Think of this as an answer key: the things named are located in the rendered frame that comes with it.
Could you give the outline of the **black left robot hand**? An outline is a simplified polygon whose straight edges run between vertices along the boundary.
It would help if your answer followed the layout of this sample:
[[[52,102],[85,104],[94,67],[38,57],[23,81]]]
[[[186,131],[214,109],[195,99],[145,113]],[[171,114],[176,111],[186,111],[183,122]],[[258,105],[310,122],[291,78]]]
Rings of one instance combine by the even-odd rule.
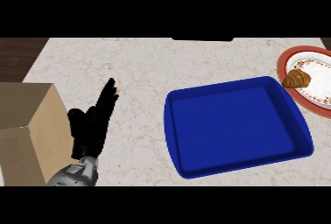
[[[106,141],[109,118],[118,98],[115,80],[109,78],[102,88],[96,105],[87,111],[72,108],[66,112],[71,136],[74,138],[71,157],[75,160],[80,160],[83,157],[99,157]]]

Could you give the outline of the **blue square tray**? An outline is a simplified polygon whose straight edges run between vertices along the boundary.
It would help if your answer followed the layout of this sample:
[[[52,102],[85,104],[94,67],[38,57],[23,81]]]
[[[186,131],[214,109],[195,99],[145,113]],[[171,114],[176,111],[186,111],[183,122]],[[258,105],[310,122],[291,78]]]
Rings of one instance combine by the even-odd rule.
[[[295,102],[269,76],[171,91],[164,134],[186,179],[303,158],[315,151]]]

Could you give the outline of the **brown croissant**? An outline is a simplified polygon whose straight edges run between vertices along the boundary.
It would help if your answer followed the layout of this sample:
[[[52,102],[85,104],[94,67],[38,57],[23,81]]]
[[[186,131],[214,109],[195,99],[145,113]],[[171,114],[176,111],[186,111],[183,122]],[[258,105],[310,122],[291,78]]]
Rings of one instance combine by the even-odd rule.
[[[304,71],[292,69],[284,78],[282,85],[285,88],[306,88],[310,80],[310,75]]]

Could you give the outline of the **red-rimmed floral plate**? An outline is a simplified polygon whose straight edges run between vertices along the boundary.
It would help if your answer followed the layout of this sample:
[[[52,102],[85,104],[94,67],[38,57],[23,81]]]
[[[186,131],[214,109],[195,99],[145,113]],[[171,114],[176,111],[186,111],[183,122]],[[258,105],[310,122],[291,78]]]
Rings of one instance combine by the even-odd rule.
[[[309,85],[286,92],[310,112],[331,119],[331,51],[309,45],[288,48],[276,62],[279,81],[295,69],[309,74]]]

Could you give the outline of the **brown cardboard box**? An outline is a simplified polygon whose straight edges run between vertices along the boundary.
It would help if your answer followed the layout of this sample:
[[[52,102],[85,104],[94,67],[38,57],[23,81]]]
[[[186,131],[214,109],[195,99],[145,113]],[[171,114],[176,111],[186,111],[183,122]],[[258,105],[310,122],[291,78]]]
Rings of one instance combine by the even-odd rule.
[[[68,112],[50,83],[0,82],[0,170],[6,186],[41,186],[75,163]]]

